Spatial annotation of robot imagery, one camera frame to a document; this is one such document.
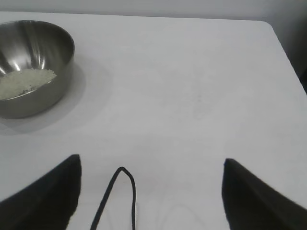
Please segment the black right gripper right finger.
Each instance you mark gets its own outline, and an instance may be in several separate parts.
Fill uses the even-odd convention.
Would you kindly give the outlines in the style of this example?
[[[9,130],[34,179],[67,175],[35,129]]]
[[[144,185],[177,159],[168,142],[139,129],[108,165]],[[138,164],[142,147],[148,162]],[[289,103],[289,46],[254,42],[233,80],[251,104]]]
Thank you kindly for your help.
[[[232,230],[305,230],[307,210],[283,196],[234,159],[226,159],[222,182]]]

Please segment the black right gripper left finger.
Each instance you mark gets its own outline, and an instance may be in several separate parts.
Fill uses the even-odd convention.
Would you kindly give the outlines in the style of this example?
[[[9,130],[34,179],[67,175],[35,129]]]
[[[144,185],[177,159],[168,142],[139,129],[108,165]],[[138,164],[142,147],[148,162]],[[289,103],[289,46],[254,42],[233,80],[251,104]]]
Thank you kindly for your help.
[[[0,203],[2,230],[65,230],[81,193],[81,160],[75,154]]]

